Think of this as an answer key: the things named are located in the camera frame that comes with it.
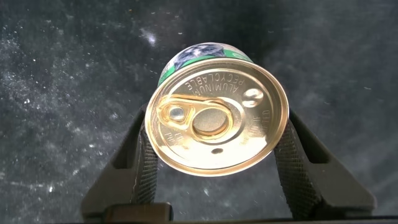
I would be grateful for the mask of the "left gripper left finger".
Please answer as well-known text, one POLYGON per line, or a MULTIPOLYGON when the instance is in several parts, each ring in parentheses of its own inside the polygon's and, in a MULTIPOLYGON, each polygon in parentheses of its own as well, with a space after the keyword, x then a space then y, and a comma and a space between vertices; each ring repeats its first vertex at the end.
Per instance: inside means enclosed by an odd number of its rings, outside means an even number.
POLYGON ((120 148, 84 196, 83 218, 97 218, 113 205, 152 203, 157 187, 158 157, 146 134, 147 104, 133 117, 120 148))

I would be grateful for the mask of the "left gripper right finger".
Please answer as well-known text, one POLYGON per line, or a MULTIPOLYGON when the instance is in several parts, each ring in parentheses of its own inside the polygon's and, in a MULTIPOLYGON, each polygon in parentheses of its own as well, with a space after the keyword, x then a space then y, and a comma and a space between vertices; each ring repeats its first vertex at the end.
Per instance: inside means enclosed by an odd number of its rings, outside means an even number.
POLYGON ((373 194, 290 112, 274 149, 280 184, 295 220, 370 217, 373 194))

